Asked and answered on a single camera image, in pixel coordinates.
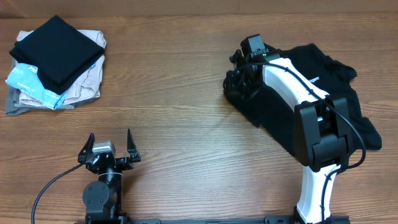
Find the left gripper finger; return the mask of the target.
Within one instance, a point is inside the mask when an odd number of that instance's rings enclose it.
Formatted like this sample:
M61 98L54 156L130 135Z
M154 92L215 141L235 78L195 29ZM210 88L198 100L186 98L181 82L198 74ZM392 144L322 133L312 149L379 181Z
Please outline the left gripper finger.
M141 156L132 138L131 130L127 130L127 152L129 153L130 162L140 162Z
M92 148L95 143L95 135L91 133L89 135L89 138L81 151L78 154L78 162L79 163L85 163L88 157L88 154L92 153Z

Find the black polo shirt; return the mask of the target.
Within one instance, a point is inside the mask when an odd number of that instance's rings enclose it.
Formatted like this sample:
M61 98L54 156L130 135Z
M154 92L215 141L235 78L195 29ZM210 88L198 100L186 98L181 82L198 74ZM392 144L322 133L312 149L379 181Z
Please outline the black polo shirt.
M292 61L293 66L315 86L330 96L344 97L349 109L349 120L361 135L366 149L380 150L382 138L372 122L364 117L358 95L350 85L357 77L354 68L325 55L315 44L302 45L290 50L280 50L281 56ZM225 93L226 99L236 107L255 127L263 126L287 152L294 155L294 112L271 87L264 86L250 100Z

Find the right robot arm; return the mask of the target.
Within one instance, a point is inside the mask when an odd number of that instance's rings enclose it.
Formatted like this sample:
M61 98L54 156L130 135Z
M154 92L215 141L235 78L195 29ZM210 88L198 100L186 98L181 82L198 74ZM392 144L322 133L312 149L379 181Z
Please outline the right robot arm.
M252 124L264 127L302 165L300 198L288 223L348 223L331 213L336 176L353 153L345 98L332 96L304 75L289 56L246 37L231 57L223 91Z

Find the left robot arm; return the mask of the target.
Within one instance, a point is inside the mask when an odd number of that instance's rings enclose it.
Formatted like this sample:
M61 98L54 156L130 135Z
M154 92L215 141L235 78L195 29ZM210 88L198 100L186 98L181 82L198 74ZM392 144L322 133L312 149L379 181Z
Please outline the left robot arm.
M78 162L98 176L83 191L85 223L132 223L129 214L123 211L123 172L132 170L141 156L130 131L127 152L126 157L116 157L112 141L96 142L95 135L90 134L78 155Z

